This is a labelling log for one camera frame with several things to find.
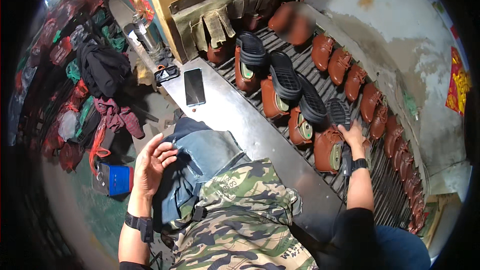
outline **hand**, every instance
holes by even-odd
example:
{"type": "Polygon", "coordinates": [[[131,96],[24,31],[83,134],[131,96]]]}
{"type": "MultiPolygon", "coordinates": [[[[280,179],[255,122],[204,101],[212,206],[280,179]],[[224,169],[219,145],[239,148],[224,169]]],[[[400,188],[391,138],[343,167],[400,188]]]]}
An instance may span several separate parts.
{"type": "Polygon", "coordinates": [[[177,149],[163,142],[163,134],[154,136],[141,150],[135,162],[132,193],[151,199],[159,189],[165,168],[177,160],[177,149]]]}
{"type": "Polygon", "coordinates": [[[365,151],[363,150],[363,142],[367,140],[367,138],[362,135],[360,122],[355,119],[353,120],[350,130],[346,130],[342,125],[338,126],[338,130],[342,133],[348,145],[350,145],[353,160],[364,159],[365,151]]]}

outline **person's left hand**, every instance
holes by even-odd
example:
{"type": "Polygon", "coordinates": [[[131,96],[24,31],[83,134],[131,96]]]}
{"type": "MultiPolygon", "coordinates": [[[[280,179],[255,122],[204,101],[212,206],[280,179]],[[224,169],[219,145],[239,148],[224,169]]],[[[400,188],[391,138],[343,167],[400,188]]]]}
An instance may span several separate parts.
{"type": "Polygon", "coordinates": [[[159,189],[165,168],[177,160],[177,149],[163,142],[163,134],[154,136],[141,150],[135,162],[133,189],[138,195],[152,198],[159,189]]]}

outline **camouflage sleeve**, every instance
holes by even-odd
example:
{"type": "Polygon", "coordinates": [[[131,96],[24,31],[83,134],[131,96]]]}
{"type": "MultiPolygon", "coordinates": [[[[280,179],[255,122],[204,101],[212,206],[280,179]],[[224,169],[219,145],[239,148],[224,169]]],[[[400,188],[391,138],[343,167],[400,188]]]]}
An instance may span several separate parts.
{"type": "Polygon", "coordinates": [[[214,177],[196,207],[208,213],[192,221],[193,207],[171,223],[172,269],[316,269],[315,260],[288,226],[299,204],[269,159],[243,164],[214,177]]]}

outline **black sleeve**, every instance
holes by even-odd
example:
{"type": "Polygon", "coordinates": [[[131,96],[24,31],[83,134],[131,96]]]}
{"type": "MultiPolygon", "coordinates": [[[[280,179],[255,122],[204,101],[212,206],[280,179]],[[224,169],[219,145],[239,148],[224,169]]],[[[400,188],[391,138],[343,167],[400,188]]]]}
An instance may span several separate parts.
{"type": "Polygon", "coordinates": [[[331,268],[379,268],[382,264],[381,252],[372,211],[352,208],[341,212],[333,226],[333,239],[327,255],[327,264],[331,268]]]}
{"type": "Polygon", "coordinates": [[[134,262],[120,262],[120,270],[152,270],[152,268],[134,262]]]}

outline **phone screen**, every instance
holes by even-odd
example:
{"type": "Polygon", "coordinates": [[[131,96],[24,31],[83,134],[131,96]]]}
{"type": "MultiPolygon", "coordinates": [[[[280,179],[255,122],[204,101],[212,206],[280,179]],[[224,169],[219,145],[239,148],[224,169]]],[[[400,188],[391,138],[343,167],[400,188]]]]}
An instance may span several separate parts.
{"type": "Polygon", "coordinates": [[[185,97],[187,106],[202,105],[205,103],[204,81],[202,70],[193,69],[185,71],[185,97]]]}

